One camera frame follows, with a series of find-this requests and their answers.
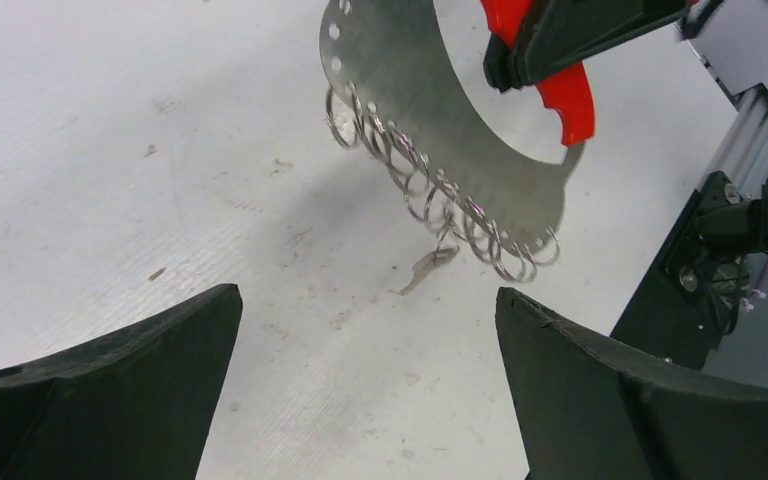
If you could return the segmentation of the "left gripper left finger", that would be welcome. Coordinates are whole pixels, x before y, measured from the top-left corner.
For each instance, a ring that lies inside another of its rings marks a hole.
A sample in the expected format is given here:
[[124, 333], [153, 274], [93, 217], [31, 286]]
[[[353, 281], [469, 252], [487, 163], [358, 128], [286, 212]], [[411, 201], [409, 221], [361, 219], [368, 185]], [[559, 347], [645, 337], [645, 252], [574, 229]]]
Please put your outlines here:
[[214, 286], [0, 370], [0, 479], [192, 479], [243, 312]]

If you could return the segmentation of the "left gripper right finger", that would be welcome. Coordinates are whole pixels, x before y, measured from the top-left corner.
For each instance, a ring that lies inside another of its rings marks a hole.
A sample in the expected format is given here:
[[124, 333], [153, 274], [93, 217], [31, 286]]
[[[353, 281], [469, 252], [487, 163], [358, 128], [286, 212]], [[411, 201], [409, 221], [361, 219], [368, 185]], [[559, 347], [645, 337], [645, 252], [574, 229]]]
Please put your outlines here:
[[768, 479], [768, 388], [710, 376], [502, 287], [495, 325], [532, 479]]

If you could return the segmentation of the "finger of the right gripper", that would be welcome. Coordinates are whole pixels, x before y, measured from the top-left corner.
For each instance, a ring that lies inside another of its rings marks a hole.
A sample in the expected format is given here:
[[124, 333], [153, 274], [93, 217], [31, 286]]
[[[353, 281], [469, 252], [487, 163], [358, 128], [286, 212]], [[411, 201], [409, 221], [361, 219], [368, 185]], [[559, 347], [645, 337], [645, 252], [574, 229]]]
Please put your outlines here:
[[484, 1], [483, 60], [501, 91], [538, 84], [583, 60], [687, 16], [692, 1]]

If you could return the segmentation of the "small silver key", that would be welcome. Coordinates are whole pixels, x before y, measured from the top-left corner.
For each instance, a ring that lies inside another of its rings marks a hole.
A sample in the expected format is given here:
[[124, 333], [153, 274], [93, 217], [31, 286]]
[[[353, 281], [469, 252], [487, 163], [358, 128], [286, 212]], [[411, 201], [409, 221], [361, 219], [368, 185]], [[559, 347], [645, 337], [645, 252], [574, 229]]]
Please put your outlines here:
[[398, 294], [405, 296], [415, 289], [429, 274], [436, 269], [452, 262], [458, 255], [460, 247], [457, 245], [437, 248], [419, 259], [412, 267], [413, 277]]

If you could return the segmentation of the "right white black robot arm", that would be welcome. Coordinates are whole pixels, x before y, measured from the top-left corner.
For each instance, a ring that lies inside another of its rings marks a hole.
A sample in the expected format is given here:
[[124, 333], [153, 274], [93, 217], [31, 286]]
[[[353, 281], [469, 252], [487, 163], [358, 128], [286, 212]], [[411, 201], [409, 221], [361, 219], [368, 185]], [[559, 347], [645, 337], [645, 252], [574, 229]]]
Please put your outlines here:
[[[488, 84], [501, 93], [534, 86], [561, 121], [561, 143], [579, 157], [595, 134], [595, 107], [584, 60], [669, 23], [683, 41], [702, 40], [720, 1], [485, 1], [491, 34]], [[768, 179], [746, 205], [706, 213], [701, 232], [716, 256], [768, 255]]]

